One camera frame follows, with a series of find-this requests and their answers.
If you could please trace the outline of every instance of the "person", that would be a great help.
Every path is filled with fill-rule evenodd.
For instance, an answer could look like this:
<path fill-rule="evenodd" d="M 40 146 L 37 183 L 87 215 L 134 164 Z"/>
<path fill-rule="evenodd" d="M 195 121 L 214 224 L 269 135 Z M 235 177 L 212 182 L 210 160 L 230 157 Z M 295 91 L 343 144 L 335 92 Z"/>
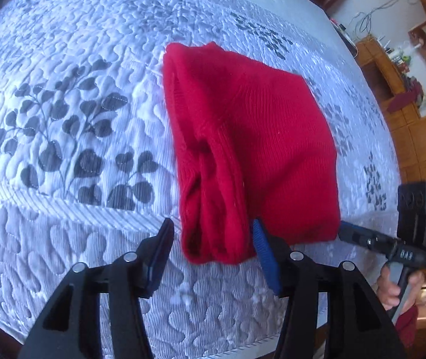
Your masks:
<path fill-rule="evenodd" d="M 377 280 L 377 296 L 386 310 L 390 310 L 394 306 L 399 305 L 398 296 L 401 291 L 398 285 L 390 282 L 389 275 L 390 270 L 388 266 L 384 265 Z M 418 297 L 424 282 L 425 275 L 422 271 L 416 271 L 410 275 L 409 283 L 412 286 L 411 292 L 401 310 L 401 316 L 396 322 L 396 330 L 406 348 L 412 346 L 414 342 L 416 320 L 418 319 L 418 308 L 415 303 L 416 297 Z"/>

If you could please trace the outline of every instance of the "blue rubber tip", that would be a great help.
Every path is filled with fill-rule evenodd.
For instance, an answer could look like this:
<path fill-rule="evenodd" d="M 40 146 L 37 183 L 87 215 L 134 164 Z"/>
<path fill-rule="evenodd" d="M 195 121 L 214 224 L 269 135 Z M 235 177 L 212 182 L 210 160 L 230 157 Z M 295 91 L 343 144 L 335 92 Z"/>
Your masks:
<path fill-rule="evenodd" d="M 253 221 L 252 236 L 253 247 L 255 247 L 256 253 L 258 254 L 259 263 L 262 266 L 266 283 L 273 293 L 279 295 L 282 291 L 280 267 L 268 243 L 262 223 L 258 219 Z"/>

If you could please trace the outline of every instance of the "white quilted bedspread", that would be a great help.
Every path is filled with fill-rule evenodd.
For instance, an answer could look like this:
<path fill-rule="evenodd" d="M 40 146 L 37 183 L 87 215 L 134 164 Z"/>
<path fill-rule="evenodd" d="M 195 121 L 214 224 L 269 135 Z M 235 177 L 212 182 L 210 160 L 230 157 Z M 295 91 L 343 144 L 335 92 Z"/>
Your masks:
<path fill-rule="evenodd" d="M 256 259 L 192 266 L 179 246 L 162 57 L 169 42 L 211 41 L 305 77 L 336 142 L 343 219 L 394 232 L 399 174 L 383 117 L 359 69 L 316 38 L 246 0 L 13 0 L 0 11 L 0 327 L 19 341 L 74 263 L 111 263 L 165 216 L 176 240 L 160 289 L 142 302 L 156 357 L 226 353 L 279 333 L 285 302 Z M 370 281 L 381 264 L 338 240 L 296 248 L 321 263 L 353 260 Z M 319 324 L 325 309 L 322 297 Z"/>

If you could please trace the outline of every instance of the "folded red garment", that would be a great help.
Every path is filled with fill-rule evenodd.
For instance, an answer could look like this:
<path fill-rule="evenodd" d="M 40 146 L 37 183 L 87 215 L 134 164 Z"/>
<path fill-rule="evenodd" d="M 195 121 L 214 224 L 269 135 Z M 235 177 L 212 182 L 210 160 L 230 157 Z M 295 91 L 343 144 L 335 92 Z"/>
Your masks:
<path fill-rule="evenodd" d="M 253 256 L 255 217 L 290 244 L 336 237 L 336 149 L 301 76 L 214 43 L 172 43 L 163 80 L 188 260 Z"/>

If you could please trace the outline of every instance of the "human hand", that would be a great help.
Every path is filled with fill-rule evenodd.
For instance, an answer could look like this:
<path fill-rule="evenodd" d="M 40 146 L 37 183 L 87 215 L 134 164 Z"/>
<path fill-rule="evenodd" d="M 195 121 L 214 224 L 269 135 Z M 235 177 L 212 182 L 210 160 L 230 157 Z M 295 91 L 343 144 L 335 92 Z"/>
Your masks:
<path fill-rule="evenodd" d="M 393 282 L 389 281 L 390 270 L 389 267 L 384 265 L 381 269 L 381 275 L 378 278 L 378 291 L 377 295 L 379 301 L 383 304 L 386 310 L 399 305 L 399 293 L 401 289 L 398 285 L 395 285 Z M 409 283 L 412 286 L 410 295 L 406 302 L 404 303 L 401 314 L 407 312 L 411 306 L 416 302 L 416 297 L 421 291 L 421 287 L 425 282 L 425 275 L 422 271 L 416 271 L 412 273 L 409 277 Z"/>

